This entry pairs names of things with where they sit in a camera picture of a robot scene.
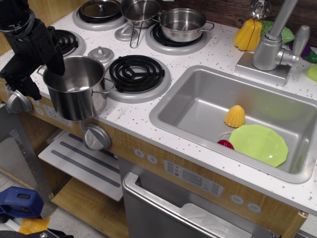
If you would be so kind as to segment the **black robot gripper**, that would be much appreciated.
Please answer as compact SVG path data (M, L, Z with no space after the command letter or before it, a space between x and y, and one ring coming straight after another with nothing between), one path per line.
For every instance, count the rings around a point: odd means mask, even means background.
M55 35L55 28L46 27L35 19L31 32L18 39L6 36L14 56L0 71L12 91L18 90L23 96L40 100L42 96L30 75L40 66L46 65L50 72L63 76L65 72L63 53L59 40Z

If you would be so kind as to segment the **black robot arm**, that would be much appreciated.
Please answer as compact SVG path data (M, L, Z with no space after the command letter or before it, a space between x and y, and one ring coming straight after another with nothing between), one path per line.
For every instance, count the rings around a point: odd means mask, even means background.
M54 27L46 27L35 17L26 0L0 2L0 31L14 55L0 71L12 90L22 95L41 99L38 86L31 74L41 65L57 75L65 72L63 53L55 36Z

